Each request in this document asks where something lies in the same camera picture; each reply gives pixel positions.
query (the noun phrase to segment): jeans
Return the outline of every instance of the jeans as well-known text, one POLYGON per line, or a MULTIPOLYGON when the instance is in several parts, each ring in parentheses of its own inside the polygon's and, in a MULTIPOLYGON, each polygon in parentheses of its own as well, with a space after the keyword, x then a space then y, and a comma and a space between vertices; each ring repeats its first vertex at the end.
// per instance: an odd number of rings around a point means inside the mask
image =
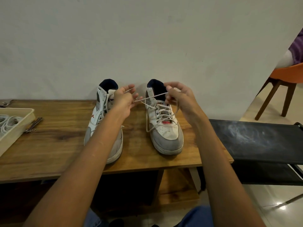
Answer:
MULTIPOLYGON (((177 227, 214 227, 210 206, 197 206, 190 210, 177 227)), ((87 212, 84 227, 108 227, 108 222, 101 220, 90 208, 87 212)))

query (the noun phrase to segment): coiled white cord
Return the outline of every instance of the coiled white cord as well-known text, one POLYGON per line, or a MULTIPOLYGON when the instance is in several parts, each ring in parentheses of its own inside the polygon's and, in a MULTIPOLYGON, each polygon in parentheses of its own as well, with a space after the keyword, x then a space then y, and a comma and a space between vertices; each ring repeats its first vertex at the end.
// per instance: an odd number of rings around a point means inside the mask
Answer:
POLYGON ((19 116, 10 117, 8 115, 0 115, 0 132, 2 133, 2 135, 12 129, 21 119, 22 117, 19 116))

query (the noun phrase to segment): person's left hand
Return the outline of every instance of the person's left hand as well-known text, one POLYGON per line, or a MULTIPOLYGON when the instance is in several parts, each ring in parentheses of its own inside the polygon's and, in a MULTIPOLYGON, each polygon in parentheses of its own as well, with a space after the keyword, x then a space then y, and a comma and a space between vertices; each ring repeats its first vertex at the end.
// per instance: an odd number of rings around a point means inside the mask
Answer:
POLYGON ((138 97, 138 93, 134 94, 136 91, 134 84, 129 84, 124 87, 120 87, 118 90, 114 93, 114 106, 112 109, 116 109, 121 113, 123 119, 126 119, 130 115, 130 110, 134 106, 136 106, 140 102, 135 102, 135 100, 142 99, 142 96, 139 99, 136 99, 138 97))

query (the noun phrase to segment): wooden tabletop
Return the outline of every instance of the wooden tabletop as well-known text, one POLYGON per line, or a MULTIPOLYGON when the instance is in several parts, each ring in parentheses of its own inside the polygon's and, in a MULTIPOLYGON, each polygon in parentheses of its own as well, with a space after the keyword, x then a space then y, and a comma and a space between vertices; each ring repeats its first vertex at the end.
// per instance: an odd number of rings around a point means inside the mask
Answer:
MULTIPOLYGON (((13 100, 10 107, 33 108, 36 117, 44 120, 0 157, 0 183, 58 178, 82 150, 94 106, 94 100, 13 100)), ((123 123, 122 154, 105 167, 104 174, 201 166, 191 126, 181 111, 176 117, 183 130, 184 147, 179 155, 166 156, 157 152, 146 132, 144 105, 132 109, 123 123)), ((222 151, 232 163, 223 145, 222 151)))

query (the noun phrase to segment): shoe sole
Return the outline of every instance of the shoe sole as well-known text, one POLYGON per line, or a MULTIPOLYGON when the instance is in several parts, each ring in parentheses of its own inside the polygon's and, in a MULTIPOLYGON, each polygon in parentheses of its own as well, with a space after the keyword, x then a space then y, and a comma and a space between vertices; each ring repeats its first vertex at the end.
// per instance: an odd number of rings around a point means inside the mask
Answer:
POLYGON ((177 149, 177 150, 165 150, 163 149, 162 147, 159 147, 157 145, 157 143, 154 141, 154 139, 152 138, 151 136, 151 141, 155 147, 155 149, 160 152, 161 154, 164 154, 164 155, 177 155, 177 154, 180 154, 182 149, 183 149, 183 145, 184 145, 184 139, 183 139, 183 144, 181 146, 181 148, 177 149))
POLYGON ((121 133, 122 133, 121 146, 120 146, 118 152, 114 156, 112 156, 109 159, 107 159, 106 164, 110 164, 110 163, 113 163, 114 161, 116 161, 120 157, 120 155, 122 153, 122 149, 123 149, 123 131, 121 131, 121 133))

